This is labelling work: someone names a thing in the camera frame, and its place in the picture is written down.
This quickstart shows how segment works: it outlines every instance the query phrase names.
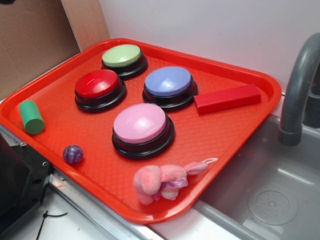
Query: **purple ball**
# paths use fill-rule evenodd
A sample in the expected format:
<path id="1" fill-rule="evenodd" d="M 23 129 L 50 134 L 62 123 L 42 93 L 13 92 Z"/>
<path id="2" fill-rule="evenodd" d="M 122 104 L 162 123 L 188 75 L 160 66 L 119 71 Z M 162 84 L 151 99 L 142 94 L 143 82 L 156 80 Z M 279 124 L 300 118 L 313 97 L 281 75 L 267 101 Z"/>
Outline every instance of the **purple ball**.
<path id="1" fill-rule="evenodd" d="M 69 145 L 63 150 L 62 156 L 68 164 L 77 164 L 84 158 L 84 151 L 78 145 Z"/>

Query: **button top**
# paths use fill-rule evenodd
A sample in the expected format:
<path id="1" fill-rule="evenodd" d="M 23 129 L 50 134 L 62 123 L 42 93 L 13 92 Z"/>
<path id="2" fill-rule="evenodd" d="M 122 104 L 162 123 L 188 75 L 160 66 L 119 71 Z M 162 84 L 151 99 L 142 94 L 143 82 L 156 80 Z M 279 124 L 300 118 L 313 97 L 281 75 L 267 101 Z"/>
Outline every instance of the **button top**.
<path id="1" fill-rule="evenodd" d="M 191 74 L 178 66 L 159 68 L 145 79 L 146 90 L 157 97 L 171 97 L 185 91 L 191 84 Z"/>
<path id="2" fill-rule="evenodd" d="M 114 90 L 118 82 L 118 75 L 114 71 L 96 70 L 81 77 L 75 84 L 75 91 L 82 98 L 98 98 Z"/>
<path id="3" fill-rule="evenodd" d="M 166 114 L 157 105 L 140 103 L 119 113 L 113 123 L 116 136 L 128 144 L 146 143 L 166 127 Z"/>
<path id="4" fill-rule="evenodd" d="M 102 55 L 103 63 L 112 68 L 134 63 L 141 56 L 140 48 L 133 44 L 114 46 Z"/>

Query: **stainless steel sink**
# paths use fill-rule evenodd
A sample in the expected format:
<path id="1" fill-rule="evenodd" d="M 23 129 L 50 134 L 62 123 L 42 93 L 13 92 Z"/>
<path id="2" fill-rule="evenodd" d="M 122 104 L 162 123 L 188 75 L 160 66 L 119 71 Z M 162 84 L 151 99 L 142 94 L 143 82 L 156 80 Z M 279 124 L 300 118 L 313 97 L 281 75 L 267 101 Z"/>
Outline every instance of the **stainless steel sink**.
<path id="1" fill-rule="evenodd" d="M 194 208 L 241 239 L 320 239 L 320 133 L 304 126 L 284 146 L 279 121 L 264 121 Z"/>

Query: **sink drain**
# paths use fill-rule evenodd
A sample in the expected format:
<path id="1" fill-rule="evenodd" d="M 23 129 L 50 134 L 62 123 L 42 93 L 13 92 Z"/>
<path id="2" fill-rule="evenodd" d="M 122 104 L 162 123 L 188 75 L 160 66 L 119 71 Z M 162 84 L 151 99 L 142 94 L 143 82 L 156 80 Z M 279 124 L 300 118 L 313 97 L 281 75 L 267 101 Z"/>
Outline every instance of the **sink drain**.
<path id="1" fill-rule="evenodd" d="M 249 196 L 248 206 L 258 220 L 269 225 L 286 224 L 298 213 L 295 196 L 275 185 L 254 190 Z"/>

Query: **red tray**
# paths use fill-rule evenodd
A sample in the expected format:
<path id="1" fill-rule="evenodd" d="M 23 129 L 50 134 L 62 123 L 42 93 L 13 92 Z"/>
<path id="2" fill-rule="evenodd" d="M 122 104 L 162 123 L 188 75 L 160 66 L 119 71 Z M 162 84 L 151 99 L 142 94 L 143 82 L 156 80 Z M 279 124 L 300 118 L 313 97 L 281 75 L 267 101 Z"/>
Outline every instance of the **red tray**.
<path id="1" fill-rule="evenodd" d="M 148 69 L 142 75 L 125 81 L 127 96 L 117 107 L 102 113 L 78 110 L 74 93 L 76 82 L 83 75 L 100 69 L 103 53 L 121 44 L 139 46 L 148 59 Z M 168 150 L 142 161 L 119 156 L 111 140 L 115 117 L 128 106 L 143 103 L 146 76 L 166 66 L 188 69 L 198 85 L 199 94 L 255 84 L 261 93 L 261 102 L 202 115 L 198 115 L 194 103 L 182 110 L 169 112 L 175 126 L 175 139 Z M 0 124 L 125 219 L 151 224 L 168 220 L 192 206 L 272 111 L 281 93 L 277 81 L 260 72 L 134 40 L 111 39 L 79 53 L 6 98 L 0 105 Z M 24 131 L 18 111 L 24 100 L 33 100 L 38 105 L 45 122 L 45 129 L 40 134 L 29 135 Z M 62 158 L 64 148 L 70 144 L 77 144 L 84 151 L 83 161 L 74 166 Z M 219 159 L 210 164 L 207 172 L 189 176 L 189 186 L 180 190 L 175 201 L 161 199 L 149 206 L 139 202 L 133 177 L 141 167 L 184 166 L 207 158 Z"/>

